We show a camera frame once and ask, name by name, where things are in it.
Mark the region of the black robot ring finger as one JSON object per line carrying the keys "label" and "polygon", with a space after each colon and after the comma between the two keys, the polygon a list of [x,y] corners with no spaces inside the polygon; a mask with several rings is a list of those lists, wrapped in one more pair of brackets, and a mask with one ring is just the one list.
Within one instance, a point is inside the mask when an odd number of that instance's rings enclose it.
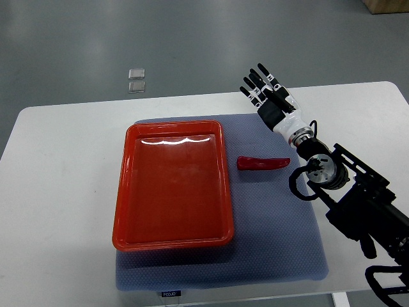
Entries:
{"label": "black robot ring finger", "polygon": [[262,102],[266,101],[266,96],[261,92],[261,90],[248,77],[244,77],[243,81],[258,96],[260,101],[262,101]]}

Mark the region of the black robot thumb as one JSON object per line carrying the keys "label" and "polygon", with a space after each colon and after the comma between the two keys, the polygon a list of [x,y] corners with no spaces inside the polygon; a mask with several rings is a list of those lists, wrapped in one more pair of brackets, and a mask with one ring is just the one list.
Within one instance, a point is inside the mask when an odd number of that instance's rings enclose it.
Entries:
{"label": "black robot thumb", "polygon": [[264,89],[264,95],[271,100],[281,111],[284,113],[292,113],[295,110],[295,107],[287,102],[276,92],[269,90],[268,88]]}

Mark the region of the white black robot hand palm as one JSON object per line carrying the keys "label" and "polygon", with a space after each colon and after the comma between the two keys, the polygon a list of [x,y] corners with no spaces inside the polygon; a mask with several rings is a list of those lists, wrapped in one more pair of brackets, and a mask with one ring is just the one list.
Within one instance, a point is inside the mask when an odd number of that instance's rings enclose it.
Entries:
{"label": "white black robot hand palm", "polygon": [[313,130],[303,121],[298,102],[286,88],[278,90],[277,94],[294,106],[295,110],[292,113],[284,113],[266,97],[266,101],[258,109],[265,125],[271,131],[281,134],[288,143],[302,143],[312,138]]}

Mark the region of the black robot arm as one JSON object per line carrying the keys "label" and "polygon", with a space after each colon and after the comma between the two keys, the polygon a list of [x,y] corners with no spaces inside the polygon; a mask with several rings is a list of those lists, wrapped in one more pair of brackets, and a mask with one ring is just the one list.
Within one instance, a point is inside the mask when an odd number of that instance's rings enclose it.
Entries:
{"label": "black robot arm", "polygon": [[322,143],[316,121],[303,121],[293,95],[262,64],[243,80],[247,87],[240,90],[264,124],[306,162],[290,175],[290,191],[301,200],[324,202],[329,222],[359,242],[366,258],[376,258],[379,243],[397,264],[370,267],[366,276],[398,273],[408,283],[408,217],[393,206],[396,196],[388,189],[389,181],[341,145],[330,150]]}

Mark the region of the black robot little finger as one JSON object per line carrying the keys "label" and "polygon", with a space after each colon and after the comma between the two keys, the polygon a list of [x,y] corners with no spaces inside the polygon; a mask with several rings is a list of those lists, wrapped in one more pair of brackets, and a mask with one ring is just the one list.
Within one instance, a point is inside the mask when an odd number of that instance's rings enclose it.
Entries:
{"label": "black robot little finger", "polygon": [[256,98],[251,92],[249,92],[246,88],[241,86],[240,91],[250,100],[254,107],[256,107],[257,109],[261,107],[262,105],[261,101],[258,98]]}

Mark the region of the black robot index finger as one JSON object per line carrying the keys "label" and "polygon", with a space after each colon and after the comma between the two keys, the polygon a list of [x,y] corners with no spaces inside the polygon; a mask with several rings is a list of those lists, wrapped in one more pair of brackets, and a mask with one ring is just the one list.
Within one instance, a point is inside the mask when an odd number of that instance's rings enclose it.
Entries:
{"label": "black robot index finger", "polygon": [[264,90],[265,88],[270,88],[271,90],[278,91],[280,89],[284,89],[284,87],[278,82],[278,80],[264,67],[263,64],[257,64],[258,69],[261,73],[266,77],[268,83],[263,83],[263,85],[258,86],[260,90]]}

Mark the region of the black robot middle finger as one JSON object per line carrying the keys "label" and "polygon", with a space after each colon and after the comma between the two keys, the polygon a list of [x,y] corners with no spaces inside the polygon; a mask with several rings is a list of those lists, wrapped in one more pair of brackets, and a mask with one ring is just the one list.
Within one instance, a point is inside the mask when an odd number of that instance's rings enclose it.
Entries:
{"label": "black robot middle finger", "polygon": [[270,90],[269,85],[267,85],[263,78],[255,71],[255,69],[251,68],[249,72],[249,79],[255,84],[257,89],[259,89],[261,92]]}

